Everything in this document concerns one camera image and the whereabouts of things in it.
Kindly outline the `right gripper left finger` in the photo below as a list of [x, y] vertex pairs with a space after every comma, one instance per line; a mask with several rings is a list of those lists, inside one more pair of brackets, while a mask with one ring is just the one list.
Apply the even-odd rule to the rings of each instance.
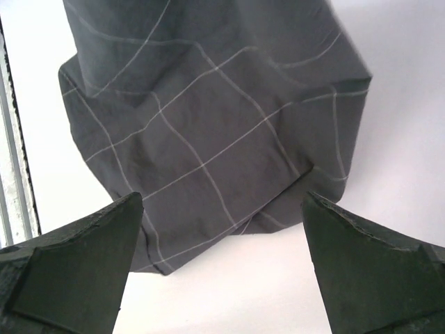
[[133, 192], [1, 249], [2, 333], [112, 333], [143, 216]]

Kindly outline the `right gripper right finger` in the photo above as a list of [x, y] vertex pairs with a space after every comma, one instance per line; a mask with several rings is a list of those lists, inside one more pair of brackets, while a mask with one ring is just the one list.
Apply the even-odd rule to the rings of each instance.
[[444, 247], [308, 193], [305, 235], [333, 333], [443, 333]]

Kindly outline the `dark grey checked cloth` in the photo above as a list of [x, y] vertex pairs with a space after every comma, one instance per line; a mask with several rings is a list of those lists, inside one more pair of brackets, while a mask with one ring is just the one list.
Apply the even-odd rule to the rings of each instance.
[[337, 202], [371, 82], [329, 1], [65, 1], [72, 138], [145, 212], [133, 272], [169, 275], [231, 235]]

